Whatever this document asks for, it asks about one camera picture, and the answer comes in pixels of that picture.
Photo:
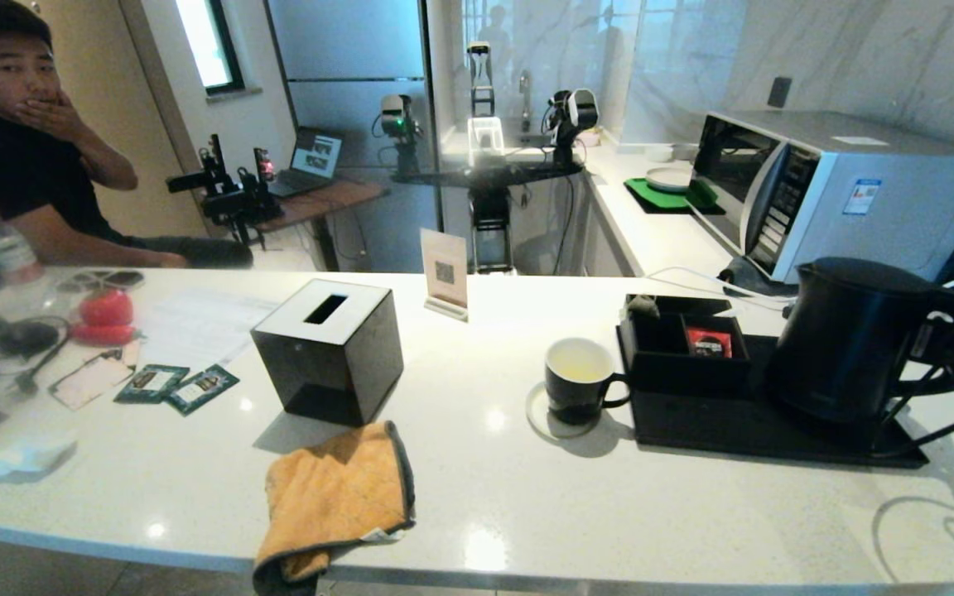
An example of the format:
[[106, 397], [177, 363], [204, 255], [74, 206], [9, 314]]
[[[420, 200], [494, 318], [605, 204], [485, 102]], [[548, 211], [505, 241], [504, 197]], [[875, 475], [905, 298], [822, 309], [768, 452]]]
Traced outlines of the clear water bottle red cap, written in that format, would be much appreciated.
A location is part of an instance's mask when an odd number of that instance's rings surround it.
[[26, 238], [0, 214], [0, 278], [8, 286], [26, 286], [45, 272]]

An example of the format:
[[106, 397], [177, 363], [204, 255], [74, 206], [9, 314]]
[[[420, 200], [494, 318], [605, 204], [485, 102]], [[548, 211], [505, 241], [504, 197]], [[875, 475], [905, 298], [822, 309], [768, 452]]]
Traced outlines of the brown wooden desk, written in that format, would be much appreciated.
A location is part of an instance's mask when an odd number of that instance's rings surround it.
[[341, 178], [321, 188], [279, 197], [277, 206], [281, 213], [258, 225], [257, 230], [261, 233], [276, 233], [277, 230], [310, 223], [323, 267], [326, 271], [337, 272], [340, 270], [340, 260], [330, 232], [329, 216], [389, 194], [387, 186]]

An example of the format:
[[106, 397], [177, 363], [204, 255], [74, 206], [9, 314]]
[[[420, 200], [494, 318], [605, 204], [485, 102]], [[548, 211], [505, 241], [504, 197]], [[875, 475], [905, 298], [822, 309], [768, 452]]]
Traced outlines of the black electric kettle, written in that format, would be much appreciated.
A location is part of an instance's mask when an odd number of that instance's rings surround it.
[[908, 362], [942, 365], [928, 317], [950, 316], [954, 291], [904, 269], [862, 259], [822, 257], [799, 265], [798, 301], [765, 370], [773, 399], [838, 424], [881, 415], [890, 397], [932, 395], [946, 373], [904, 381]]

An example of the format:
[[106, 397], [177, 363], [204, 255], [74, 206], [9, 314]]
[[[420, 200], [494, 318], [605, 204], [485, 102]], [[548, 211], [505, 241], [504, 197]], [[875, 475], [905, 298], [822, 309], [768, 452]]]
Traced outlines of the black mug white inside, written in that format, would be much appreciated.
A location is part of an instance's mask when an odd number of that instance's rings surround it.
[[626, 387], [631, 382], [616, 370], [610, 351], [586, 337], [565, 337], [550, 346], [544, 358], [544, 382], [550, 414], [565, 424], [591, 423], [603, 410], [631, 401], [630, 395], [607, 399], [613, 382]]

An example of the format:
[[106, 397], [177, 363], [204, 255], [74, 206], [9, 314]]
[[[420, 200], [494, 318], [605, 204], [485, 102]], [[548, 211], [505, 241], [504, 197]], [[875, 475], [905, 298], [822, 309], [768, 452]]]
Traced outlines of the green tea sachet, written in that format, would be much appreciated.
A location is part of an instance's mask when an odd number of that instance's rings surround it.
[[241, 380], [234, 376], [219, 363], [213, 363], [209, 368], [188, 377], [175, 387], [166, 396], [166, 403], [179, 412], [188, 416], [216, 397], [223, 395], [227, 390], [234, 388]]
[[123, 404], [158, 404], [179, 385], [190, 369], [148, 363], [129, 378], [124, 387], [113, 398], [113, 402]]

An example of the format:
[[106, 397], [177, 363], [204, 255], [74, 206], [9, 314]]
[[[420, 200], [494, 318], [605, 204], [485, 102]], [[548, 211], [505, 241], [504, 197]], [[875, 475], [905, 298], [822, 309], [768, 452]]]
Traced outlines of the white plate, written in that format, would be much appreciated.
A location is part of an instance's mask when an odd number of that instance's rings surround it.
[[651, 167], [646, 173], [646, 181], [655, 191], [682, 194], [689, 188], [692, 178], [691, 167]]

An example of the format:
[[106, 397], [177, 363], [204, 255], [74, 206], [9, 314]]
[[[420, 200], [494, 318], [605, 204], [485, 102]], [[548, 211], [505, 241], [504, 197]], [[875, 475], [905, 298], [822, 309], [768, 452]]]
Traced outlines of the grey refrigerator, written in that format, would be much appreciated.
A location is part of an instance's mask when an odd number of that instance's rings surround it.
[[390, 194], [331, 214], [340, 271], [419, 272], [420, 230], [441, 221], [431, 185], [398, 184], [393, 139], [378, 124], [388, 94], [412, 98], [417, 159], [438, 159], [421, 0], [264, 0], [296, 127], [342, 139], [338, 180], [387, 186]]

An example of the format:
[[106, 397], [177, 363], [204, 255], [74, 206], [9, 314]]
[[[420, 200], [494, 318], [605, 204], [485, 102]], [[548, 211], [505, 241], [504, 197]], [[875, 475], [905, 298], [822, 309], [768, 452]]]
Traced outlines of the printed white paper sheet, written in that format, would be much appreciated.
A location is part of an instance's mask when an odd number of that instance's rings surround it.
[[226, 366], [251, 347], [251, 329], [276, 308], [272, 300], [200, 288], [137, 303], [139, 362], [190, 370]]

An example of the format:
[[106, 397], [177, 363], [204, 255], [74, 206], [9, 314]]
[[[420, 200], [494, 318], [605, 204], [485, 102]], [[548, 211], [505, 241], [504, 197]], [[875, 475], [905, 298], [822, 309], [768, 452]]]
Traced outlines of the beige torn sachet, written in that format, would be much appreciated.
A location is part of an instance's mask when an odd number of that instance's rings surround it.
[[103, 351], [53, 382], [49, 393], [69, 411], [78, 411], [132, 377], [137, 370], [140, 352], [140, 340]]

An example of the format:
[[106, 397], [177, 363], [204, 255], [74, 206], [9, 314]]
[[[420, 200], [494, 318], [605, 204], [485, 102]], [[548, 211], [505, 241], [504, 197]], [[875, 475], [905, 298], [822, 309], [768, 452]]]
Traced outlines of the black sachet organiser box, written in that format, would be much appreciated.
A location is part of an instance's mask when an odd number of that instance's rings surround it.
[[[726, 299], [654, 296], [660, 317], [621, 312], [622, 358], [633, 385], [666, 395], [713, 397], [742, 392], [752, 370], [745, 340], [732, 304]], [[701, 358], [688, 348], [685, 327], [730, 332], [732, 358]]]

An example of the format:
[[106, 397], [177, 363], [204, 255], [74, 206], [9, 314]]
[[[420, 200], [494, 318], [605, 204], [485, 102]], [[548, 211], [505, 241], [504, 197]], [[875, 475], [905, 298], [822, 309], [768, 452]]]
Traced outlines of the white round coaster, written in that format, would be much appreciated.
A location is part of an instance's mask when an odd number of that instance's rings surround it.
[[601, 415], [593, 420], [580, 424], [568, 424], [557, 419], [550, 410], [550, 396], [545, 382], [537, 382], [526, 397], [525, 415], [531, 429], [542, 438], [562, 441], [578, 438], [590, 433], [597, 424]]

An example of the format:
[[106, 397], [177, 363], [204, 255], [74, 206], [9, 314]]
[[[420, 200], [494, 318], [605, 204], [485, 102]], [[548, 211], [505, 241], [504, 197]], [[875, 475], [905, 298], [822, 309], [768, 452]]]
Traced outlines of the black glossy tissue box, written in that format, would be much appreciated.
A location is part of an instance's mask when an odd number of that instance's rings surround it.
[[402, 376], [390, 288], [313, 279], [250, 331], [287, 414], [359, 427]]

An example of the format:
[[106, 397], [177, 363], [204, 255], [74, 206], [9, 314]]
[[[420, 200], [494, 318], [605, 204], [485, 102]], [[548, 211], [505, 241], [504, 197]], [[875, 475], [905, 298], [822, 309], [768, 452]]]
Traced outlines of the black serving tray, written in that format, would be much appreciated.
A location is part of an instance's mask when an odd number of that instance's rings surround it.
[[[621, 312], [617, 337], [622, 355]], [[928, 464], [922, 450], [879, 457], [866, 427], [833, 424], [791, 410], [764, 390], [764, 371], [777, 340], [741, 330], [752, 370], [742, 392], [713, 397], [666, 395], [636, 388], [628, 377], [635, 439], [658, 448], [708, 452], [795, 463], [860, 465], [917, 470]]]

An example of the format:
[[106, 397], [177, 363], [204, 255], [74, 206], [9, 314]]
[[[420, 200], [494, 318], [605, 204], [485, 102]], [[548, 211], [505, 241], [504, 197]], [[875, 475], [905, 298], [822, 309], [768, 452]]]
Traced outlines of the black background robot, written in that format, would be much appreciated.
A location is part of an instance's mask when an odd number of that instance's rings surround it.
[[388, 94], [381, 102], [378, 124], [383, 135], [393, 139], [397, 151], [398, 184], [454, 186], [467, 192], [470, 205], [472, 269], [476, 274], [508, 274], [514, 269], [511, 239], [511, 186], [564, 178], [583, 171], [573, 157], [573, 144], [581, 132], [599, 120], [597, 98], [590, 89], [563, 89], [547, 102], [541, 120], [542, 163], [511, 160], [507, 128], [496, 116], [491, 46], [487, 41], [466, 47], [470, 65], [470, 117], [467, 118], [466, 165], [461, 170], [422, 172], [417, 159], [420, 126], [412, 116], [412, 98]]

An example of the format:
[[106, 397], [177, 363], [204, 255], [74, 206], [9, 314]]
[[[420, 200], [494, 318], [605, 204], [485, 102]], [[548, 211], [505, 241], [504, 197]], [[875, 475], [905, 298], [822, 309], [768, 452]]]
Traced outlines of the open laptop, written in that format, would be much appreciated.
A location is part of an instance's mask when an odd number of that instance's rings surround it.
[[269, 182], [270, 195], [289, 199], [332, 184], [341, 151], [342, 139], [336, 133], [299, 126], [291, 162]]

